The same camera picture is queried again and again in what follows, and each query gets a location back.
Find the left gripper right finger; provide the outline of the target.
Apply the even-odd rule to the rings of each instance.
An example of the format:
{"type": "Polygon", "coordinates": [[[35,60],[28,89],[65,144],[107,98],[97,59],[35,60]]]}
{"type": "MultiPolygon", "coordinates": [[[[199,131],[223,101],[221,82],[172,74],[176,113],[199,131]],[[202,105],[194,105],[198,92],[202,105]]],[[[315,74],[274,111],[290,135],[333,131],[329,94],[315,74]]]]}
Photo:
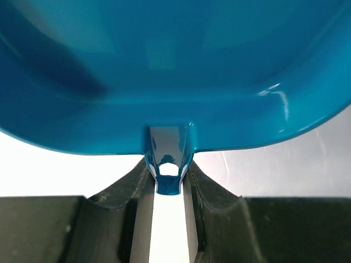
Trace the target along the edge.
{"type": "Polygon", "coordinates": [[[191,262],[350,262],[350,199],[238,197],[192,163],[183,179],[191,262]]]}

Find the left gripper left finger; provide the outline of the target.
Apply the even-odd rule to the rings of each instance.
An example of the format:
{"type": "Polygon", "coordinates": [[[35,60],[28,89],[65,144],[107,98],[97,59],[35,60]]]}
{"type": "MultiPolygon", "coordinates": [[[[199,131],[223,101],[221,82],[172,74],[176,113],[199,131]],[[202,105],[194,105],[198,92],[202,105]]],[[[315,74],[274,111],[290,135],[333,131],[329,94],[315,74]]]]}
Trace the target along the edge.
{"type": "Polygon", "coordinates": [[[148,262],[154,178],[141,160],[91,196],[1,198],[1,262],[148,262]]]}

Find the blue plastic dustpan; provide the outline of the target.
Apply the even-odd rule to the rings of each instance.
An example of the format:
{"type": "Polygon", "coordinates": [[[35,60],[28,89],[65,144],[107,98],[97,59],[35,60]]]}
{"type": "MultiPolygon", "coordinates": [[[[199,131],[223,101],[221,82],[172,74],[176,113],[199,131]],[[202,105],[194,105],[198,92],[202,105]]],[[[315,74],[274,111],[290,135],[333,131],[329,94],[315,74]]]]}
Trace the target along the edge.
{"type": "Polygon", "coordinates": [[[304,134],[350,104],[350,1],[1,1],[1,131],[144,155],[177,195],[197,152],[304,134]]]}

